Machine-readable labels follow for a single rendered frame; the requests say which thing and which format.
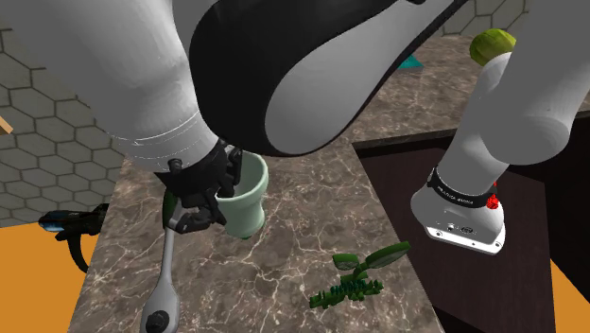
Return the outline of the teal flat object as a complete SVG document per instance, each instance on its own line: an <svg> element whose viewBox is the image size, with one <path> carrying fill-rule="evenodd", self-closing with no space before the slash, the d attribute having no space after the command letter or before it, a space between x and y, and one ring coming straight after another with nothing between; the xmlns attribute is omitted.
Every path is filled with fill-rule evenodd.
<svg viewBox="0 0 590 333"><path fill-rule="evenodd" d="M418 71L423 70L424 66L413 56L408 56L399 66L399 70Z"/></svg>

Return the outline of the pale green cup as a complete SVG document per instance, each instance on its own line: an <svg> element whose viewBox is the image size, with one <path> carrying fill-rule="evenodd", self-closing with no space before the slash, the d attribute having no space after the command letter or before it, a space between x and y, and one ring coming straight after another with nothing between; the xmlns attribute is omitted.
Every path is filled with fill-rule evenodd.
<svg viewBox="0 0 590 333"><path fill-rule="evenodd" d="M234 195L224 198L217 192L216 200L220 213L226 219L226 233L232 237L248 238L265 223L262 200L269 183L269 171L260 155L243 150L239 155L240 177L233 187Z"/></svg>

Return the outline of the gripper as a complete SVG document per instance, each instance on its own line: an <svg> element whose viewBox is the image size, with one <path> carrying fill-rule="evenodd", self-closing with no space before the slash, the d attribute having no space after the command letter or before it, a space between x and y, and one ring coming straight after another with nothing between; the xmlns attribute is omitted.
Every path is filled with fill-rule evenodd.
<svg viewBox="0 0 590 333"><path fill-rule="evenodd" d="M179 234L204 231L212 224L225 226L227 220L219 209L207 207L206 194L219 190L224 198L234 195L240 183L243 150L233 148L227 155L225 147L216 143L199 162L180 171L156 172L156 177L175 197L181 200L174 211L174 230ZM187 208L200 207L196 212Z"/></svg>

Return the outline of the black power tool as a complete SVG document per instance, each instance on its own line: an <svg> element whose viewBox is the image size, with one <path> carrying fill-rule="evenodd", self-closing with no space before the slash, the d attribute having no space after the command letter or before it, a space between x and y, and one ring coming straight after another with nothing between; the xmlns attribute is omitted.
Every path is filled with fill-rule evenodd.
<svg viewBox="0 0 590 333"><path fill-rule="evenodd" d="M45 231L56 233L57 241L67 242L72 259L86 273L89 265L82 254L81 236L96 236L100 233L108 208L108 203L101 203L90 212L54 210L39 218L38 224Z"/></svg>

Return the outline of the green plant sprout toy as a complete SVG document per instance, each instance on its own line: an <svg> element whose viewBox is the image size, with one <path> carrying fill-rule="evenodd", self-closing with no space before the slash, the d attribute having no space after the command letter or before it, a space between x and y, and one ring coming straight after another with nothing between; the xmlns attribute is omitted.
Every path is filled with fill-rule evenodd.
<svg viewBox="0 0 590 333"><path fill-rule="evenodd" d="M309 307L327 309L345 299L363 302L367 296L379 294L384 288L379 280L369 280L368 270L381 269L397 261L410 250L407 241L392 244L369 254L361 262L356 254L333 254L333 264L342 272L351 271L339 278L339 284L329 290L320 290L309 297Z"/></svg>

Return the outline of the green round cabbage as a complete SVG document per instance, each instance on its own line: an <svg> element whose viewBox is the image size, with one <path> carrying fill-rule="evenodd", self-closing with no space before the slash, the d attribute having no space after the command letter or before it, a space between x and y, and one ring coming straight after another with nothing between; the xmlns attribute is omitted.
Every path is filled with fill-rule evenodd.
<svg viewBox="0 0 590 333"><path fill-rule="evenodd" d="M479 33L469 46L470 57L477 64L484 66L491 59L513 51L516 40L507 31L490 28Z"/></svg>

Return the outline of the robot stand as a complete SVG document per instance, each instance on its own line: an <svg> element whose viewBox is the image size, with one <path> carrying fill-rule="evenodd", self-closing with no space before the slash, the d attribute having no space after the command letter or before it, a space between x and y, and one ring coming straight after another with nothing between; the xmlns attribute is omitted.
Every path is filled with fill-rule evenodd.
<svg viewBox="0 0 590 333"><path fill-rule="evenodd" d="M590 111L556 157L510 166L499 179L507 227L496 255L430 238L410 211L453 131L354 145L445 333L556 333L550 266L590 302Z"/></svg>

